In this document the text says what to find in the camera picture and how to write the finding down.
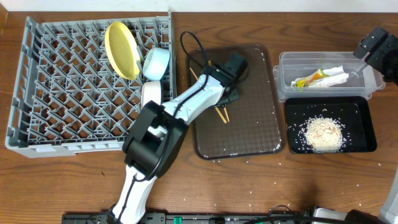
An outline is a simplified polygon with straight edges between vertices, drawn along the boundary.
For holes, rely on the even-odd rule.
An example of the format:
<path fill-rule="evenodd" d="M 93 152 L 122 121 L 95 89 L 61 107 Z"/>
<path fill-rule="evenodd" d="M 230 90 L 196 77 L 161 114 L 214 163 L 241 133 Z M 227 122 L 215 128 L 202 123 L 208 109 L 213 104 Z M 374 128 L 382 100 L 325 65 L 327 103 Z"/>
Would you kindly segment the green orange snack wrapper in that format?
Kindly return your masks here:
<path fill-rule="evenodd" d="M 318 80 L 321 80 L 326 77 L 329 77 L 329 75 L 325 74 L 324 71 L 320 68 L 308 77 L 299 78 L 298 80 L 294 80 L 291 83 L 291 86 L 299 87 L 299 88 L 307 87 L 307 86 L 310 86 L 313 83 L 317 82 Z"/>

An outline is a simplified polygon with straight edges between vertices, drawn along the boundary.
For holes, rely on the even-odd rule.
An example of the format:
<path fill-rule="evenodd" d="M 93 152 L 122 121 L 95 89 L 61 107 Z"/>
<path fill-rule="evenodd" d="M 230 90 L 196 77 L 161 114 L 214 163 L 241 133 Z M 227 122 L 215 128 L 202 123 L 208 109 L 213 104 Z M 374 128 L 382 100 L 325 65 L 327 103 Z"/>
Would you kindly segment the white tissue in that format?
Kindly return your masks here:
<path fill-rule="evenodd" d="M 334 85 L 343 84 L 349 78 L 349 74 L 344 71 L 342 65 L 339 67 L 333 67 L 322 70 L 324 71 L 325 74 L 329 75 L 329 77 L 318 80 L 312 85 L 303 88 L 328 88 Z"/>

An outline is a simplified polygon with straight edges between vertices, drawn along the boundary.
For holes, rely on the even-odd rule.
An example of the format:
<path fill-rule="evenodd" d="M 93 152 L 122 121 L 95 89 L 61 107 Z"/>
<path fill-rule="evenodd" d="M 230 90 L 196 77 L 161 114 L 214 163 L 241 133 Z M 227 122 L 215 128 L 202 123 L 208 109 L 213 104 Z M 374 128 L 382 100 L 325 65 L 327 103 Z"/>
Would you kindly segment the yellow plate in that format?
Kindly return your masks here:
<path fill-rule="evenodd" d="M 115 21 L 106 29 L 105 49 L 114 71 L 122 78 L 135 80 L 140 74 L 137 63 L 141 58 L 135 38 L 124 23 Z"/>

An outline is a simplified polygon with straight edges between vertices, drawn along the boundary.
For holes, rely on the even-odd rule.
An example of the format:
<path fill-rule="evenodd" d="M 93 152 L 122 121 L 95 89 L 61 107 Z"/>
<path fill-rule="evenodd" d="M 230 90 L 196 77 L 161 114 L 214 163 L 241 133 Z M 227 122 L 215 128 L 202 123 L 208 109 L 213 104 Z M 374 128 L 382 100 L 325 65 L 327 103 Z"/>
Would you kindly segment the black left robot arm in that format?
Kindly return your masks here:
<path fill-rule="evenodd" d="M 172 101 L 148 102 L 126 137 L 126 180 L 108 223 L 137 223 L 146 210 L 154 182 L 174 163 L 190 123 L 236 87 L 246 66 L 214 65 Z"/>

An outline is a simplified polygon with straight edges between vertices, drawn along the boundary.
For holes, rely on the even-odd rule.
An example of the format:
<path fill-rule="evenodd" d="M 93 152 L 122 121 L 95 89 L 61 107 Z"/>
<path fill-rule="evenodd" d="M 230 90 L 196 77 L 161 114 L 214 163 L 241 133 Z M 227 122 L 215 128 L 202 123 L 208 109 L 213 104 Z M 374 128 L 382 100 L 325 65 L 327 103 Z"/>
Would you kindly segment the wooden chopstick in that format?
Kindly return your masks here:
<path fill-rule="evenodd" d="M 229 122 L 230 122 L 230 118 L 229 118 L 229 114 L 228 114 L 228 110 L 227 110 L 226 106 L 223 105 L 223 106 L 222 106 L 222 109 L 223 109 L 223 111 L 221 111 L 220 108 L 219 108 L 219 110 L 221 111 L 221 113 L 222 113 L 223 116 L 227 119 L 227 122 L 229 123 Z"/>
<path fill-rule="evenodd" d="M 192 68 L 190 68 L 190 71 L 191 71 L 192 75 L 195 77 L 195 79 L 198 80 L 198 77 L 196 76 L 196 74 L 192 70 Z M 217 113 L 219 114 L 219 116 L 223 120 L 223 122 L 227 123 L 227 119 L 223 116 L 223 114 L 221 113 L 221 111 L 219 110 L 219 108 L 217 106 L 215 107 L 215 110 L 217 111 Z"/>

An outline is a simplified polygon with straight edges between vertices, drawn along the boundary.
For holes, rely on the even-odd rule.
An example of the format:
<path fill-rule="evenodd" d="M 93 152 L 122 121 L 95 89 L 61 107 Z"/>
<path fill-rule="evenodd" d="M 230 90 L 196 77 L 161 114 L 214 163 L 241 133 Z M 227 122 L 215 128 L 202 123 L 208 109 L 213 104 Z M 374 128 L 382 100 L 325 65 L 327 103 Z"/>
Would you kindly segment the light blue bowl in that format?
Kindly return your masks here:
<path fill-rule="evenodd" d="M 150 81 L 159 81 L 167 71 L 170 60 L 170 51 L 167 49 L 152 48 L 144 62 L 143 74 Z"/>

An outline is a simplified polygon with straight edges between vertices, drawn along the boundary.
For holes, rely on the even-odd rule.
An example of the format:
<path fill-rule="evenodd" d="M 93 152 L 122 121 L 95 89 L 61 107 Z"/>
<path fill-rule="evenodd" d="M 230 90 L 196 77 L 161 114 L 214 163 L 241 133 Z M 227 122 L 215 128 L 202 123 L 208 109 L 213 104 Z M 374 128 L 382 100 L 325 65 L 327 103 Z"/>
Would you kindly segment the rice food scraps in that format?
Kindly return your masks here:
<path fill-rule="evenodd" d="M 302 123 L 287 126 L 290 145 L 297 153 L 335 153 L 341 152 L 347 143 L 343 135 L 345 125 L 338 119 L 322 115 L 305 118 Z"/>

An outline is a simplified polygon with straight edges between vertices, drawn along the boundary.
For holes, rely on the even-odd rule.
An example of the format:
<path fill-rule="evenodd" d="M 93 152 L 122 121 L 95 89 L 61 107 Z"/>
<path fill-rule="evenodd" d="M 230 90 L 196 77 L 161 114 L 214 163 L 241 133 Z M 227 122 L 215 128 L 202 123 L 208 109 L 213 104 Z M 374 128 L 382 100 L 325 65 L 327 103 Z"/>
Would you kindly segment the pink white bowl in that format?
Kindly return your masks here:
<path fill-rule="evenodd" d="M 151 81 L 143 84 L 141 89 L 141 107 L 153 101 L 160 105 L 162 103 L 162 87 L 160 81 Z"/>

